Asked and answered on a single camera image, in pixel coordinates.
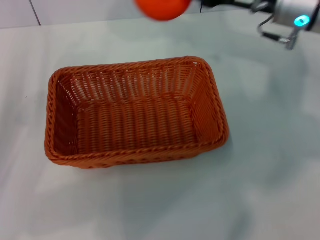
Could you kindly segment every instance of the wicker basket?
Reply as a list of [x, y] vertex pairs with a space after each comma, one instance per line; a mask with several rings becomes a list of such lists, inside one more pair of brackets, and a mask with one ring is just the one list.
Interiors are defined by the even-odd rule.
[[47, 157], [82, 169], [192, 158], [229, 136], [212, 70], [192, 56], [62, 68], [46, 111]]

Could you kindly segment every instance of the orange fruit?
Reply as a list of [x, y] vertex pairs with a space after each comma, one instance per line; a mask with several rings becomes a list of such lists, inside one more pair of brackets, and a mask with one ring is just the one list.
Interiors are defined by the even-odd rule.
[[149, 18], [169, 21], [182, 15], [192, 0], [134, 0], [140, 10]]

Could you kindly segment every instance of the basket rim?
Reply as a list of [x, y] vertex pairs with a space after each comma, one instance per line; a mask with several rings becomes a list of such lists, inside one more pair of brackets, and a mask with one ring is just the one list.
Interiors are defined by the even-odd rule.
[[[183, 63], [183, 62], [195, 62], [202, 64], [206, 67], [207, 72], [210, 78], [210, 85], [212, 90], [212, 95], [210, 95], [212, 102], [216, 102], [219, 104], [215, 104], [214, 109], [216, 110], [216, 118], [218, 121], [218, 129], [219, 135], [213, 141], [206, 141], [206, 142], [199, 142], [199, 143], [188, 143], [188, 144], [175, 144], [175, 145], [159, 145], [153, 147], [145, 147], [145, 148], [137, 148], [137, 149], [118, 149], [112, 151], [104, 151], [104, 152], [93, 152], [93, 153], [85, 153], [85, 154], [74, 154], [74, 155], [64, 155], [60, 154], [55, 151], [54, 147], [54, 134], [55, 134], [55, 122], [56, 122], [56, 107], [57, 103], [56, 99], [56, 89], [58, 84], [59, 77], [69, 69], [77, 70], [77, 68], [81, 68], [81, 71], [78, 73], [83, 72], [96, 72], [94, 71], [95, 68], [99, 68], [101, 66], [108, 67], [108, 66], [117, 66], [123, 70], [123, 66], [126, 66], [126, 70], [134, 69], [133, 66], [137, 66], [137, 63], [140, 64], [139, 68], [142, 69], [144, 67], [143, 64], [151, 64], [153, 62], [157, 62], [158, 65], [168, 65], [170, 62]], [[73, 66], [73, 67], [63, 67], [59, 70], [55, 71], [54, 74], [51, 76], [49, 83], [48, 83], [48, 96], [47, 96], [47, 106], [46, 106], [46, 128], [45, 128], [45, 140], [44, 140], [44, 149], [46, 156], [53, 162], [55, 161], [76, 161], [76, 160], [84, 160], [84, 159], [92, 159], [92, 158], [112, 158], [118, 156], [129, 156], [134, 154], [145, 154], [150, 152], [171, 152], [181, 149], [195, 149], [195, 148], [206, 148], [209, 146], [213, 146], [216, 144], [223, 145], [229, 137], [229, 127], [226, 118], [226, 114], [221, 102], [221, 98], [219, 96], [219, 92], [216, 90], [217, 85], [214, 78], [213, 71], [209, 64], [202, 58], [196, 56], [183, 56], [183, 57], [174, 57], [174, 58], [167, 58], [167, 59], [156, 59], [156, 60], [149, 60], [149, 61], [140, 61], [140, 62], [129, 62], [129, 63], [115, 63], [115, 64], [99, 64], [99, 65], [85, 65], [85, 66]]]

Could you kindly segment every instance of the woven texture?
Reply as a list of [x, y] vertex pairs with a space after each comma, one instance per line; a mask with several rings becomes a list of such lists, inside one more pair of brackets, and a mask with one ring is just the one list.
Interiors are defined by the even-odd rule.
[[192, 158], [229, 136], [212, 70], [191, 56], [62, 68], [46, 110], [47, 157], [82, 169]]

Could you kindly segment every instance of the white table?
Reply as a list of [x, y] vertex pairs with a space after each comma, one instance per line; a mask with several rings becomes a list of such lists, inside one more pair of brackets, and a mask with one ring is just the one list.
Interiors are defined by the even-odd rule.
[[[0, 30], [0, 239], [319, 239], [320, 37], [304, 33], [286, 51], [258, 36], [265, 18], [233, 10]], [[46, 158], [55, 70], [178, 56], [211, 65], [224, 147], [94, 170]]]

